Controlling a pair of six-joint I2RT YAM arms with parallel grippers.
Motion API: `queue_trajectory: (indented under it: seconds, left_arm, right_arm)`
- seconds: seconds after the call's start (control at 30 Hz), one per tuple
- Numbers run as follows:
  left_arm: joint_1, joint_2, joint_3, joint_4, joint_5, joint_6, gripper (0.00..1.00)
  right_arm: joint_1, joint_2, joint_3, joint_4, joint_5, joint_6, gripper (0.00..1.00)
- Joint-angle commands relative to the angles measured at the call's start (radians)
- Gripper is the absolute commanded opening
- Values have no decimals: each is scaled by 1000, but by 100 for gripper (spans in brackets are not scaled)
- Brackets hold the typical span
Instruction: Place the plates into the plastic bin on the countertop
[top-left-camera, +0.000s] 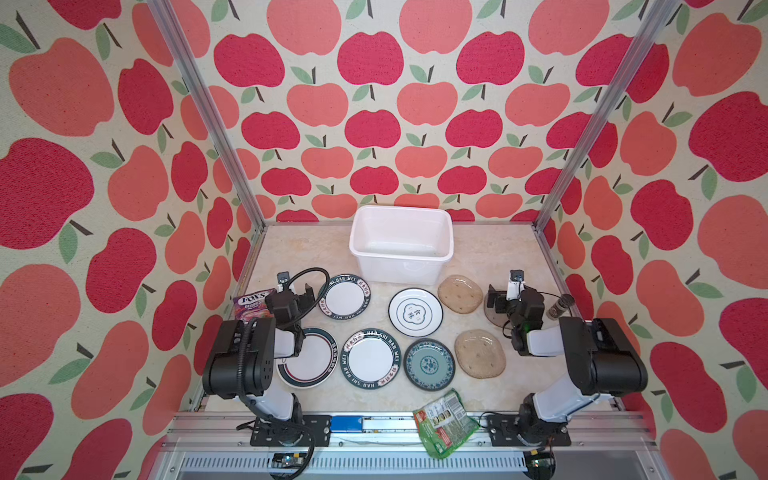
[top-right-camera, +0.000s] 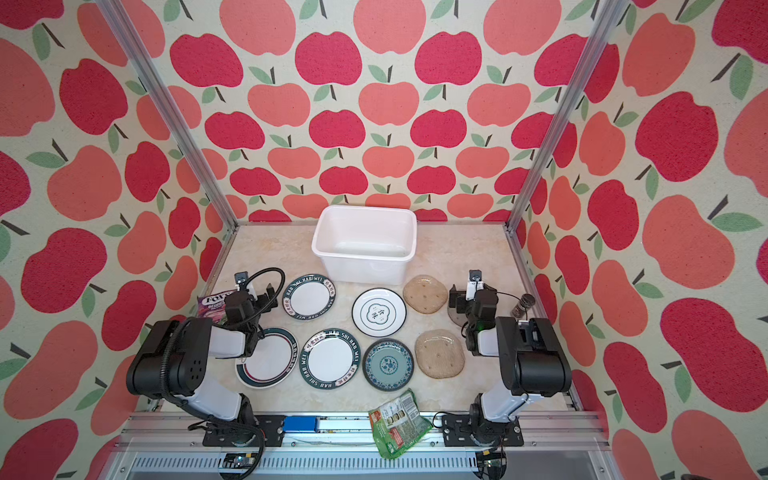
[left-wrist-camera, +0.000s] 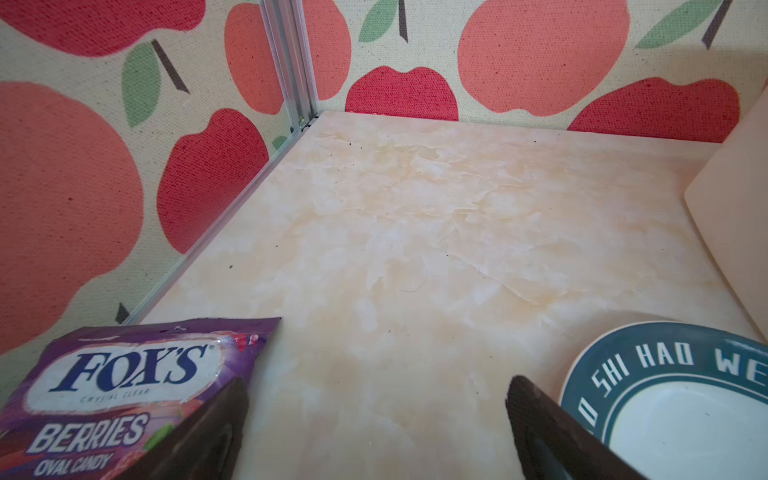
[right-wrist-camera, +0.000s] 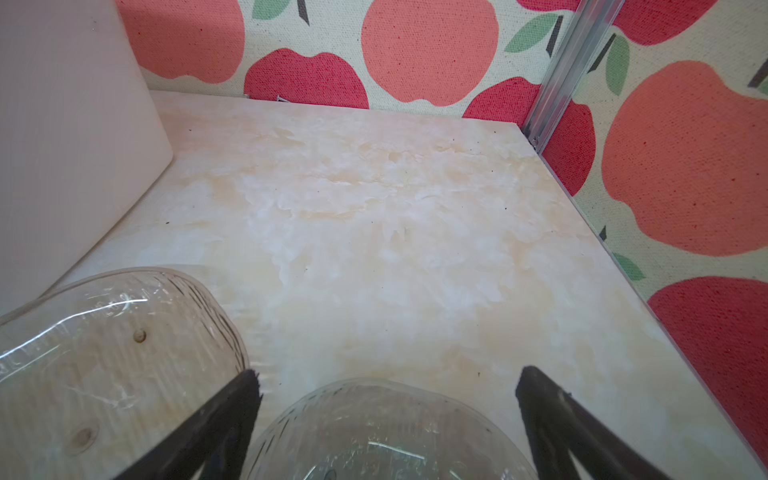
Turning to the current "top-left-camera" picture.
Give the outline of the white plate red green stripes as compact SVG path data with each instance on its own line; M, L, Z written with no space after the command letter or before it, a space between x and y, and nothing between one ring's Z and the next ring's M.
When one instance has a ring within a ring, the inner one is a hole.
M280 379L292 388L308 389L327 380L338 364L338 345L321 328L304 330L305 339L297 357L281 359L277 365Z

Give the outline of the green rim plate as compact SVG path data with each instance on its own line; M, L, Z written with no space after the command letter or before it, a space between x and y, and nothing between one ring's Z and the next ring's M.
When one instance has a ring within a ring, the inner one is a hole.
M347 339L339 360L342 375L350 384L377 390L390 384L400 372L402 352L391 334L366 328Z
M371 300L368 283L354 274L341 274L331 278L320 310L333 320L349 320L361 315Z

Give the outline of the teal patterned small plate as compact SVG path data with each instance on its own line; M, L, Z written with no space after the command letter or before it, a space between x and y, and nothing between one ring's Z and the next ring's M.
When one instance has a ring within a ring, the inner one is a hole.
M419 389L430 392L448 387L456 371L450 349L429 338L420 339L407 349L404 366L409 381Z

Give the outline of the white plate flower emblem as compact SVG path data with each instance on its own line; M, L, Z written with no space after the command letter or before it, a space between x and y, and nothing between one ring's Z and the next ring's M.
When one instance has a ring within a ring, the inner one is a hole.
M411 338L428 337L443 323L444 310L439 299L421 288L407 288L396 293L388 305L393 327Z

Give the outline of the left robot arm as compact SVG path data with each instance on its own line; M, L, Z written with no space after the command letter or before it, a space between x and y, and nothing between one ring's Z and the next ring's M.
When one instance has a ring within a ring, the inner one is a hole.
M279 360L301 353L306 338L301 318L315 301L310 285L302 294L283 287L235 298L235 318L221 324L203 370L204 392L237 398L266 423L301 425L298 399L272 381Z

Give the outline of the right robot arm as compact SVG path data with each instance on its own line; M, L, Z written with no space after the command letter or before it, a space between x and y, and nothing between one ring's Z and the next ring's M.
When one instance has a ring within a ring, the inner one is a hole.
M543 294L533 288L489 287L488 319L501 319L504 336L522 356L565 359L567 373L549 388L527 395L512 430L527 444L561 432L573 414L604 398L643 391L648 373L632 342L613 318L562 316L545 329Z

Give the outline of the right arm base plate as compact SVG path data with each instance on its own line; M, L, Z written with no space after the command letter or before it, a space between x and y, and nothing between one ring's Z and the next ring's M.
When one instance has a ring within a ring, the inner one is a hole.
M484 417L494 447L568 447L572 445L565 423L551 423L533 416L491 413Z

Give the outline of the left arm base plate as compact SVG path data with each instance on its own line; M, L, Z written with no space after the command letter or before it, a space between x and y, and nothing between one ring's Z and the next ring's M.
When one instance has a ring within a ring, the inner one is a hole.
M330 415L305 415L301 425L258 420L249 443L253 447L327 447L331 419Z

